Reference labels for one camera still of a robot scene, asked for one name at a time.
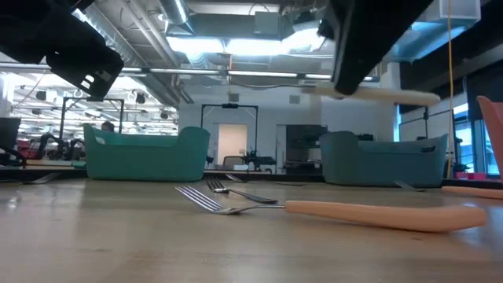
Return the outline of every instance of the peach utensil handle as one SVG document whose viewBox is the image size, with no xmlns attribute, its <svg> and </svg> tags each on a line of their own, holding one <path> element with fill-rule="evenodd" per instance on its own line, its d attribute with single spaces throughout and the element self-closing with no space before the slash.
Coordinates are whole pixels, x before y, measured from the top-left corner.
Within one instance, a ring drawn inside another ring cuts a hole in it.
<svg viewBox="0 0 503 283">
<path fill-rule="evenodd" d="M 482 208 L 467 206 L 393 208 L 290 200 L 286 202 L 285 209 L 289 213 L 321 216 L 373 226 L 435 233 L 483 226 L 486 222 L 486 212 Z"/>
<path fill-rule="evenodd" d="M 503 189 L 477 189 L 456 186 L 444 186 L 442 191 L 450 193 L 466 193 L 477 197 L 486 197 L 503 200 Z"/>
</svg>

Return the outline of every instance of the wooden table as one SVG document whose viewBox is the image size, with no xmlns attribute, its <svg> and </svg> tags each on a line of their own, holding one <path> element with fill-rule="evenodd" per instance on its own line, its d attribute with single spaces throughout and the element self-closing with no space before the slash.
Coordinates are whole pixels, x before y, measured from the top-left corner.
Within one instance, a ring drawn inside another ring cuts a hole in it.
<svg viewBox="0 0 503 283">
<path fill-rule="evenodd" d="M 204 213 L 172 184 L 55 181 L 0 186 L 2 283 L 501 282 L 503 201 L 439 191 L 304 187 L 261 182 L 235 189 L 283 200 L 485 208 L 486 226 L 414 233 L 250 211 Z M 231 194 L 224 204 L 250 204 Z"/>
</svg>

